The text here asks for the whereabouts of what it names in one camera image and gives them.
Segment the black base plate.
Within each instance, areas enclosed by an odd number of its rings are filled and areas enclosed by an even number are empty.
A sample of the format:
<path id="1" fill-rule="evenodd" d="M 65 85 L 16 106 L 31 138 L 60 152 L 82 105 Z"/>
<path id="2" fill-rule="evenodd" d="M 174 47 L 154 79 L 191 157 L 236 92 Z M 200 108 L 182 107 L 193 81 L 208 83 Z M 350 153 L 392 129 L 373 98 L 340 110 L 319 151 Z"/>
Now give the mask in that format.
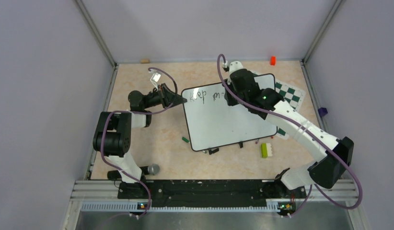
<path id="1" fill-rule="evenodd" d="M 305 198 L 274 180 L 146 180 L 119 185 L 119 199 L 151 199 L 152 207 L 265 207 L 271 199 Z"/>

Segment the microphone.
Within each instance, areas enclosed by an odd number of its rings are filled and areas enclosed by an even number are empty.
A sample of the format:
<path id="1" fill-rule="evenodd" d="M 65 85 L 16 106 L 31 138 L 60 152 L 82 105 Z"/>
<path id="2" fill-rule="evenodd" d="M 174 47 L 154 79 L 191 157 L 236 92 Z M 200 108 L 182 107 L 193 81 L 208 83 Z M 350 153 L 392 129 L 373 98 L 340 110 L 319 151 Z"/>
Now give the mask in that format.
<path id="1" fill-rule="evenodd" d="M 149 166 L 143 166 L 140 168 L 142 170 L 143 175 L 156 175 L 160 171 L 160 167 L 158 164 L 151 164 Z M 110 181 L 122 180 L 121 174 L 119 171 L 109 171 L 107 173 L 107 179 Z"/>

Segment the green lego brick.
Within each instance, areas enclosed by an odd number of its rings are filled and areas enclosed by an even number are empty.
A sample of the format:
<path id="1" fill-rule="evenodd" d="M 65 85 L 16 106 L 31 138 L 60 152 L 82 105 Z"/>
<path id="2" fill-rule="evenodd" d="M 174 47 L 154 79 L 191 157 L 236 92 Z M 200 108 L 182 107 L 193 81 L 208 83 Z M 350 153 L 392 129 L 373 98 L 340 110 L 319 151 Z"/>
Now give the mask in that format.
<path id="1" fill-rule="evenodd" d="M 267 149 L 267 144 L 262 143 L 261 144 L 261 158 L 265 159 L 268 157 L 268 149 Z"/>

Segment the white lego brick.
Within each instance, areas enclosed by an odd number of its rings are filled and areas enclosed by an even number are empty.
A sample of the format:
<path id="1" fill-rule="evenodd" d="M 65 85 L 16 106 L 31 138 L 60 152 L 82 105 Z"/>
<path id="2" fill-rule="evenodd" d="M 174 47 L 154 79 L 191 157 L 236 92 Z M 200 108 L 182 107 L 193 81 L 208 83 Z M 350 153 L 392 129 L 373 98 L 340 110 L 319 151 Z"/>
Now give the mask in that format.
<path id="1" fill-rule="evenodd" d="M 267 143 L 267 156 L 272 157 L 273 156 L 273 148 L 270 143 Z"/>

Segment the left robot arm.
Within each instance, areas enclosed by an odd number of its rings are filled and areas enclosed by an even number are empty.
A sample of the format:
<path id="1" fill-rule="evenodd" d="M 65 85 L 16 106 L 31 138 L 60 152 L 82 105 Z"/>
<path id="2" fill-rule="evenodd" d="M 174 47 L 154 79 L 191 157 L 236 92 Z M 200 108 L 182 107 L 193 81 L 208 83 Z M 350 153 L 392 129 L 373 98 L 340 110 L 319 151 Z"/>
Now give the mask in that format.
<path id="1" fill-rule="evenodd" d="M 128 95 L 130 110 L 126 112 L 101 112 L 93 137 L 93 149 L 102 154 L 102 160 L 114 168 L 107 173 L 110 181 L 121 180 L 130 184 L 129 192 L 136 198 L 147 193 L 147 185 L 141 179 L 145 175 L 156 175 L 157 164 L 139 167 L 130 153 L 131 131 L 149 127 L 152 112 L 148 108 L 161 105 L 164 110 L 181 105 L 187 99 L 172 91 L 163 83 L 148 94 L 131 91 Z"/>

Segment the white whiteboard black frame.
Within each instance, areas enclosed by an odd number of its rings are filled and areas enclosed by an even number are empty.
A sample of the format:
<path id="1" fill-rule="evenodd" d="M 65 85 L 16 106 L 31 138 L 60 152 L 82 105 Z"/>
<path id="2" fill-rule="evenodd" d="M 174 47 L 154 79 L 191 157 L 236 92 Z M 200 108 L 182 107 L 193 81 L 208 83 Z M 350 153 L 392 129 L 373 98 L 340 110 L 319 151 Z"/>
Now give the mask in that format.
<path id="1" fill-rule="evenodd" d="M 274 136 L 277 126 L 241 104 L 229 106 L 221 83 L 184 89 L 181 96 L 191 149 L 202 151 Z"/>

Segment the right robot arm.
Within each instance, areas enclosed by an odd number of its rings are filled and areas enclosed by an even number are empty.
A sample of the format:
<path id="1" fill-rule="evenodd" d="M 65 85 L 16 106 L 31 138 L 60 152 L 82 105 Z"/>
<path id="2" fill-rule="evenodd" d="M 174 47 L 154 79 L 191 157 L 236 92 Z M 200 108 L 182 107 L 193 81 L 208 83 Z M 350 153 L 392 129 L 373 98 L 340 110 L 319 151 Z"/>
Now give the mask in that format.
<path id="1" fill-rule="evenodd" d="M 350 166 L 354 142 L 348 137 L 339 139 L 320 129 L 290 106 L 276 90 L 260 88 L 251 71 L 243 67 L 226 70 L 229 72 L 224 85 L 227 104 L 241 104 L 250 113 L 281 128 L 305 147 L 313 158 L 308 164 L 280 173 L 277 176 L 280 181 L 275 184 L 276 194 L 288 197 L 294 189 L 312 184 L 332 188 Z"/>

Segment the green white chess mat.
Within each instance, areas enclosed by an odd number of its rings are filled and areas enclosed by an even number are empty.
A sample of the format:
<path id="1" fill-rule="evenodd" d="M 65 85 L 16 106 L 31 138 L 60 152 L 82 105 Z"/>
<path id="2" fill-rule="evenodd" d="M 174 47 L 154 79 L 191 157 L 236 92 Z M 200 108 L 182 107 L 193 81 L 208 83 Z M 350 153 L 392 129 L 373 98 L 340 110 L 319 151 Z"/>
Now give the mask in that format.
<path id="1" fill-rule="evenodd" d="M 306 96 L 303 89 L 275 78 L 275 91 L 280 93 L 293 109 L 300 110 Z"/>

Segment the cork stopper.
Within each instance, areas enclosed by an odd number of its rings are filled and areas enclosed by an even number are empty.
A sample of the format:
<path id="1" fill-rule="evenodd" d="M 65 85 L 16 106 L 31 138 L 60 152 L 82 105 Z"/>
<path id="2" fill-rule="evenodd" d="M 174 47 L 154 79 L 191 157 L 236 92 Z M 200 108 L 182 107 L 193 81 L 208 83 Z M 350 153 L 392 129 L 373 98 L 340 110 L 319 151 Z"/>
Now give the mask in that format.
<path id="1" fill-rule="evenodd" d="M 149 59 L 141 59 L 140 63 L 141 64 L 148 64 L 148 63 L 150 63 L 150 60 Z"/>

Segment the purple block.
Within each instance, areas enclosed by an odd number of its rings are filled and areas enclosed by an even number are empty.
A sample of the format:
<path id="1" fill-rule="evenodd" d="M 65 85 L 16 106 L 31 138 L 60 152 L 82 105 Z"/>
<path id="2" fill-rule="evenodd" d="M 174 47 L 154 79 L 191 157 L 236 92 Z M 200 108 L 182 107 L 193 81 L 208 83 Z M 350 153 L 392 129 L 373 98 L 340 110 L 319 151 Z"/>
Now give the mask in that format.
<path id="1" fill-rule="evenodd" d="M 317 111 L 320 117 L 324 117 L 328 114 L 328 110 L 325 107 L 320 107 Z"/>

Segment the orange block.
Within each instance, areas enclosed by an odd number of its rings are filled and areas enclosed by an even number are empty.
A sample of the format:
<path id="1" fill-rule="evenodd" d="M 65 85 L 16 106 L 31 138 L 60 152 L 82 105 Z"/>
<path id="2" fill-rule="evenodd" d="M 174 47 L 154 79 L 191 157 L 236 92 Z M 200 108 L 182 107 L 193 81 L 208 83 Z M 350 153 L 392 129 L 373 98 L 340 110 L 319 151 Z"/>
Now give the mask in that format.
<path id="1" fill-rule="evenodd" d="M 275 66 L 277 62 L 277 57 L 276 56 L 271 56 L 270 58 L 270 65 Z"/>

